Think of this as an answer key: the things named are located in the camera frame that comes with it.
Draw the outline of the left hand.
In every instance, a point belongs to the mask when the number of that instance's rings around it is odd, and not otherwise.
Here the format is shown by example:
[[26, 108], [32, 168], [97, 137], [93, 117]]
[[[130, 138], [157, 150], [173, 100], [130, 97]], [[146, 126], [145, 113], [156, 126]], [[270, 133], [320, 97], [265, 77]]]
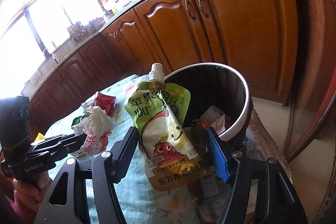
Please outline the left hand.
[[34, 175], [33, 182], [13, 179], [15, 202], [37, 213], [51, 183], [47, 171]]

